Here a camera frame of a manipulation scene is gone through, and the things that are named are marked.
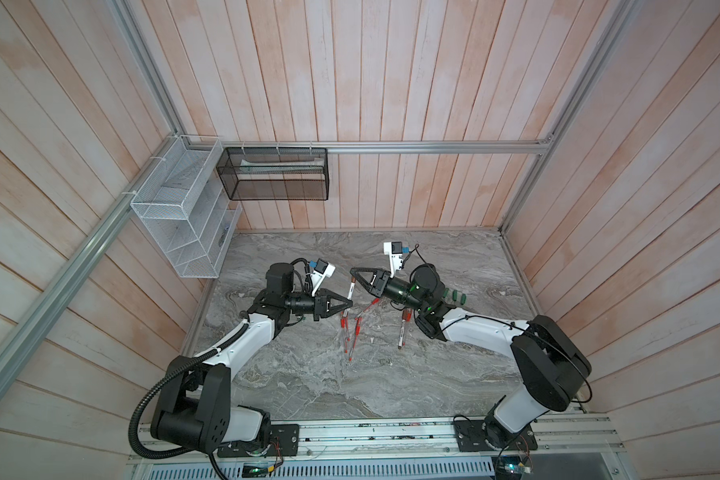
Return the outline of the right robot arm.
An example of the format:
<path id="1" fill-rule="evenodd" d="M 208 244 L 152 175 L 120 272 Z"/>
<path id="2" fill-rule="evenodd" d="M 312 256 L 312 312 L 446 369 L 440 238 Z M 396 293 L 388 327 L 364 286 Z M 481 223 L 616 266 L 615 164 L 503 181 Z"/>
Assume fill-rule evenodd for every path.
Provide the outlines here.
<path id="1" fill-rule="evenodd" d="M 416 326 L 430 339 L 464 343 L 514 360 L 521 385 L 499 400 L 482 421 L 484 442 L 502 448 L 548 412 L 563 412 L 588 385 L 592 366 L 551 318 L 510 320 L 467 311 L 431 264 L 407 281 L 382 268 L 353 267 L 351 275 L 376 298 L 413 311 Z"/>

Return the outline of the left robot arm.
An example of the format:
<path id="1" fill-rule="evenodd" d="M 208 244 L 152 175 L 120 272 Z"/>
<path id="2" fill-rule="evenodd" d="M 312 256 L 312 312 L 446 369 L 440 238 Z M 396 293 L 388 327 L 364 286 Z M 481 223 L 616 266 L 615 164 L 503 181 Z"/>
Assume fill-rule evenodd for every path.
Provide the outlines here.
<path id="1" fill-rule="evenodd" d="M 231 444 L 269 449 L 269 414 L 232 405 L 233 378 L 289 326 L 292 316 L 320 320 L 352 305 L 351 299 L 322 286 L 334 265 L 319 259 L 304 266 L 299 274 L 294 262 L 272 264 L 265 288 L 235 328 L 197 356 L 178 356 L 169 364 L 129 422 L 128 441 L 135 453 L 164 459 L 191 451 L 214 454 Z"/>

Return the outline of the brown marker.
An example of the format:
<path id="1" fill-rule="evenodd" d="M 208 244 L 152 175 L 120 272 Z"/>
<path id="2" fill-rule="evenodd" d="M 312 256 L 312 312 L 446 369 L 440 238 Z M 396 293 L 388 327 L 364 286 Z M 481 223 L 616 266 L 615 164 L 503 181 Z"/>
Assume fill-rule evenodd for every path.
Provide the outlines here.
<path id="1" fill-rule="evenodd" d="M 349 286 L 349 289 L 348 289 L 348 294 L 347 294 L 347 296 L 346 296 L 346 298 L 347 298 L 348 300 L 352 300 L 352 298 L 353 298 L 353 294 L 354 294 L 354 290 L 355 290 L 355 285 L 356 285 L 356 279 L 355 279 L 355 277 L 353 276 L 353 277 L 351 277 L 350 286 Z"/>
<path id="2" fill-rule="evenodd" d="M 406 337 L 406 331 L 407 331 L 407 329 L 405 329 L 405 326 L 403 325 L 402 312 L 401 312 L 401 324 L 400 324 L 399 335 L 398 335 L 398 342 L 397 342 L 397 348 L 398 348 L 399 350 L 401 350 L 401 349 L 405 346 L 405 344 L 406 344 L 405 337 Z"/>

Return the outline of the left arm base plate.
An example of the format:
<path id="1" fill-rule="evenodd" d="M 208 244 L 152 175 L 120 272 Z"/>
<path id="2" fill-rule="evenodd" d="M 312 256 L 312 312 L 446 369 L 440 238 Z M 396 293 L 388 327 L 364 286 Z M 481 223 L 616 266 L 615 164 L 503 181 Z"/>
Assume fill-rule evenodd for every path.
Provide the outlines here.
<path id="1" fill-rule="evenodd" d="M 220 458 L 274 458 L 295 456 L 298 452 L 300 426 L 297 423 L 266 425 L 252 441 L 223 444 L 216 455 Z"/>

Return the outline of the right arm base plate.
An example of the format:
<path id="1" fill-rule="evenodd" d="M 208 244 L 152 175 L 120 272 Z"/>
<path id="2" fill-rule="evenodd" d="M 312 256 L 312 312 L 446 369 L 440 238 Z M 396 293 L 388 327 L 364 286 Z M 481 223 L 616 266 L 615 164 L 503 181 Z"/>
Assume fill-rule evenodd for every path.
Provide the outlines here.
<path id="1" fill-rule="evenodd" d="M 482 420 L 471 420 L 464 416 L 455 416 L 452 426 L 458 450 L 462 453 L 504 451 L 535 451 L 538 442 L 531 425 L 523 431 L 504 436 L 490 433 Z"/>

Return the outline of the aluminium front rail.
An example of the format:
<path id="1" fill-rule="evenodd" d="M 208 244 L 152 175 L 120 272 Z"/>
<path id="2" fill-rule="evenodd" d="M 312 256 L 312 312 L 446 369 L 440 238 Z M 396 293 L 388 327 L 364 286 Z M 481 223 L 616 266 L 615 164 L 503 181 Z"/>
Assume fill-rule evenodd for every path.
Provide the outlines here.
<path id="1" fill-rule="evenodd" d="M 478 421 L 461 417 L 273 422 L 272 436 L 289 460 L 391 459 L 530 453 L 621 453 L 626 450 L 604 414 L 548 413 L 505 448 L 485 439 Z"/>

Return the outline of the red gel pen long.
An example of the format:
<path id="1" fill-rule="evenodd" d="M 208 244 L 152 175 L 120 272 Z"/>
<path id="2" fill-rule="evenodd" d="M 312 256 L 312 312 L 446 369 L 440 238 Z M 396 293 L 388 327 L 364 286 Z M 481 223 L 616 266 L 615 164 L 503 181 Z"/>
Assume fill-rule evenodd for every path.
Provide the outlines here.
<path id="1" fill-rule="evenodd" d="M 361 331 L 362 322 L 363 322 L 363 317 L 362 317 L 362 316 L 357 316 L 357 317 L 355 318 L 354 334 L 353 334 L 352 341 L 351 341 L 351 343 L 350 343 L 350 348 L 349 348 L 349 351 L 348 351 L 348 361 L 349 361 L 349 362 L 351 362 L 351 361 L 353 360 L 353 358 L 354 358 L 354 352 L 355 352 L 356 345 L 357 345 L 357 342 L 358 342 L 358 337 L 359 337 L 359 334 L 360 334 L 360 331 Z"/>

